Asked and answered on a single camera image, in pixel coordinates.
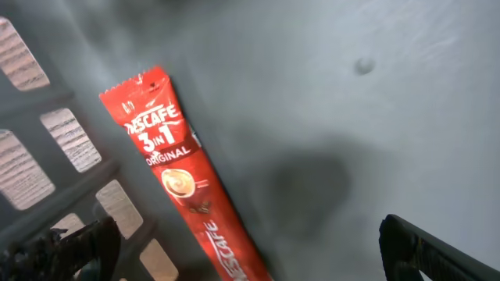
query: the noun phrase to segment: red coffee sachet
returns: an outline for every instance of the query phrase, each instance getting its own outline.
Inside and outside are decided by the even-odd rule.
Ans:
[[[159,67],[99,96],[182,214],[222,280],[271,280]]]

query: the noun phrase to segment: coffee cup image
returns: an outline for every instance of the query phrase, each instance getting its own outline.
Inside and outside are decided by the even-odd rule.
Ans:
[[[166,169],[162,172],[162,182],[165,190],[175,198],[189,198],[196,191],[193,176],[182,169]]]

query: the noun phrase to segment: gray surface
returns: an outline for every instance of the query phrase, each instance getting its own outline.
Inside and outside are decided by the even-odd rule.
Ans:
[[[277,279],[382,280],[387,213],[500,269],[500,2],[18,3],[177,267],[200,250],[97,97],[154,64]]]

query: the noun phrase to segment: coffee packet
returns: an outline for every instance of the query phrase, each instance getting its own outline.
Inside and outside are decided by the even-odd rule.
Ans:
[[[222,280],[271,280],[163,70],[155,67],[99,97],[128,132]]]

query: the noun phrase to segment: black object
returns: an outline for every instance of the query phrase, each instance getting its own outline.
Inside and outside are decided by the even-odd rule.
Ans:
[[[380,252],[387,281],[498,281],[500,272],[471,258],[396,215],[380,225]]]
[[[108,217],[61,239],[66,231],[51,229],[26,247],[11,244],[0,257],[0,281],[68,281],[79,269],[82,276],[109,281],[120,253],[116,222]]]

